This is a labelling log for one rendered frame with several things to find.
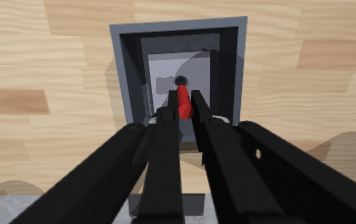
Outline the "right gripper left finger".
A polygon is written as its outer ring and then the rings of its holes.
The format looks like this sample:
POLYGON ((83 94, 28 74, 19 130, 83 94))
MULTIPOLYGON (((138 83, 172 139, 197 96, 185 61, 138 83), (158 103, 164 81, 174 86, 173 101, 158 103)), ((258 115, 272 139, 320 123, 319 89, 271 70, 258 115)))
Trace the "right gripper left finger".
POLYGON ((185 224, 177 90, 148 127, 122 127, 8 224, 112 224, 146 166, 130 224, 185 224))

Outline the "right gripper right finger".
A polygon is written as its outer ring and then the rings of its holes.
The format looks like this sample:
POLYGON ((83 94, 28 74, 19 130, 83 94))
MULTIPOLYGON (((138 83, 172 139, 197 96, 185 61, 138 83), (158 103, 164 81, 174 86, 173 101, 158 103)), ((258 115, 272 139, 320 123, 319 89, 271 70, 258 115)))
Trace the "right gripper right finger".
POLYGON ((355 181, 255 122, 213 115, 200 90, 191 104, 218 224, 356 224, 355 181))

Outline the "red cylindrical peg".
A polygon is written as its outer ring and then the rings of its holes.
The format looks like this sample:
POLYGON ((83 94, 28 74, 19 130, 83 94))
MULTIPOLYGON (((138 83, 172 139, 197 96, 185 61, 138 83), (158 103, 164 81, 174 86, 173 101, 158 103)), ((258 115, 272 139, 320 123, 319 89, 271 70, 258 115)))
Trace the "red cylindrical peg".
POLYGON ((179 117, 181 119, 189 119, 193 116, 193 107, 186 86, 180 85, 177 87, 179 117))

